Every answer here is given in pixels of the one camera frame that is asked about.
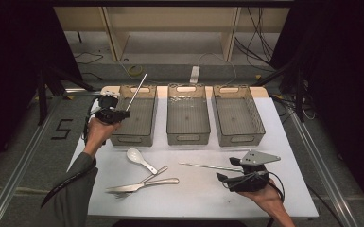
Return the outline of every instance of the hand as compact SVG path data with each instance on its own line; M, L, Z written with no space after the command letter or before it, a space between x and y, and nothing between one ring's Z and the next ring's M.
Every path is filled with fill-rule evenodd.
M282 200L277 191L269 184L257 192L237 192L254 201L262 210L273 217L279 226L294 226L293 220L283 206Z
M96 152L101 148L102 143L119 128L120 123L105 124L97 118L92 117L90 123L88 123L87 144L83 152L88 153L94 159Z

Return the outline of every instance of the plastic spoon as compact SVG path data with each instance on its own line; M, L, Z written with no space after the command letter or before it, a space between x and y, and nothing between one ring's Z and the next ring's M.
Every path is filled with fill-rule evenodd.
M158 170L156 170L152 165L144 160L143 155L141 155L140 151L136 148L128 149L128 158L133 161L134 163L141 164L145 166L152 174L157 174Z

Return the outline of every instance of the utensil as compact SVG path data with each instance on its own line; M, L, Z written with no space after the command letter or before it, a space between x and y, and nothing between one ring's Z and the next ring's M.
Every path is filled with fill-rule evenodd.
M208 165L190 164L190 163L179 163L179 164L180 165L186 165L186 166L197 166L197 167L215 168L215 169L226 170L226 171L233 171L233 172L244 172L243 169L239 169L239 168L230 168L230 167L222 167L222 166L208 166Z
M143 82L144 82L144 80L146 79L146 77L147 77L147 74L145 74L145 75L144 75L143 79L142 79L142 80L141 80L141 82L140 82L140 85L138 85L138 88L137 88L137 90L135 91L134 96L132 96L131 101L130 101L130 103L129 103L129 106L128 106L128 108L126 108L126 111L128 111L128 110L129 110L129 107L131 106L132 101L133 101L133 100L135 99L135 97L137 96L138 91L140 91L141 85L143 85Z
M157 174L158 170L156 170L152 165L144 160L143 155L141 155L140 151L136 148L130 148L127 152L128 158L134 163L141 164L145 166L152 174Z
M158 175L160 175L161 173L163 173L163 172L165 172L165 171L167 171L167 166L164 166L164 167L162 167L162 168L160 168L159 170L158 170L158 173L157 174L151 174L149 177L147 177L147 178L145 178L144 180L142 180L140 183L145 183L145 182L147 182L147 181L149 181L149 180L151 180L152 178L154 178L154 177L156 177L156 176L158 176ZM124 192L124 193L116 193L114 196L117 198L117 199L120 199L120 198L126 198L127 196L129 196L129 195L131 195L132 194L132 192Z
M177 178L168 178L154 182L146 182L146 183L137 183L131 185L117 186L117 187L109 187L106 189L106 193L116 194L116 193L125 193L125 192L135 192L142 187L153 186L153 185L161 185L161 184L178 184L179 179Z

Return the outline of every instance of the plastic bin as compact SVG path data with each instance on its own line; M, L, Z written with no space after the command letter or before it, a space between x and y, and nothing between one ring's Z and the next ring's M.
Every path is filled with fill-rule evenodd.
M125 110L134 96L137 86L123 85L119 93L123 97L116 109ZM122 121L122 127L111 136L114 146L151 147L153 143L157 109L157 87L142 85L129 107L130 118Z
M213 86L212 103L221 147L259 145L265 129L248 85Z
M205 86L169 84L166 133L169 145L206 145L211 128Z

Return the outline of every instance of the butter knife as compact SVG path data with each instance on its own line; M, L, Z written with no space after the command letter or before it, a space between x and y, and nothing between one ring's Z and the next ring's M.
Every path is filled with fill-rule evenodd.
M137 184L124 185L124 186L109 187L106 189L105 192L110 193L110 194L116 194L116 193L122 193L122 192L135 192L138 189L140 189L142 187L146 187L146 186L161 185L161 184L178 184L178 183L179 183L179 179L168 178L168 179L146 182L146 183L137 183Z

